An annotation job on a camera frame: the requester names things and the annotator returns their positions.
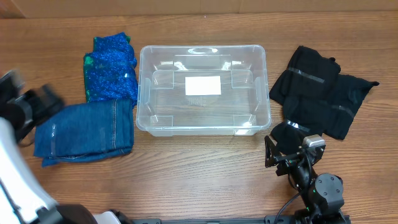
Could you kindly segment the blue denim jeans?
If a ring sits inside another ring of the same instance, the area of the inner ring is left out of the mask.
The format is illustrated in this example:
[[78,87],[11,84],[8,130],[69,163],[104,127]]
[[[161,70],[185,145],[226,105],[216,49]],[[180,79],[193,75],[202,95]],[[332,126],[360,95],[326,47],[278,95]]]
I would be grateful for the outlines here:
[[34,156],[42,167],[94,162],[131,153],[134,121],[130,100],[70,105],[36,127]]

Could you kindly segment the blue green sequin cloth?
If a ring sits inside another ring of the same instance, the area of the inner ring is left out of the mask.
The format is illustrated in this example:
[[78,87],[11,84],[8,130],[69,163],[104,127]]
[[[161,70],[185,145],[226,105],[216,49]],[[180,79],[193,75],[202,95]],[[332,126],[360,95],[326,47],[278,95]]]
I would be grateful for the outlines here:
[[137,58],[130,41],[123,32],[93,39],[93,50],[83,57],[87,102],[127,99],[137,105]]

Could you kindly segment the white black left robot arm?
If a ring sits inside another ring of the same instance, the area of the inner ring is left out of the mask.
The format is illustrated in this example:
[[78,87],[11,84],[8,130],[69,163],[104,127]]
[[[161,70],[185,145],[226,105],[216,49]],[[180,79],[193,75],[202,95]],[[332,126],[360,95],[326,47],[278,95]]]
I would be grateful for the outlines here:
[[80,204],[60,205],[39,184],[21,155],[21,141],[64,107],[48,86],[21,93],[17,70],[1,77],[1,223],[118,224],[112,211],[92,214]]

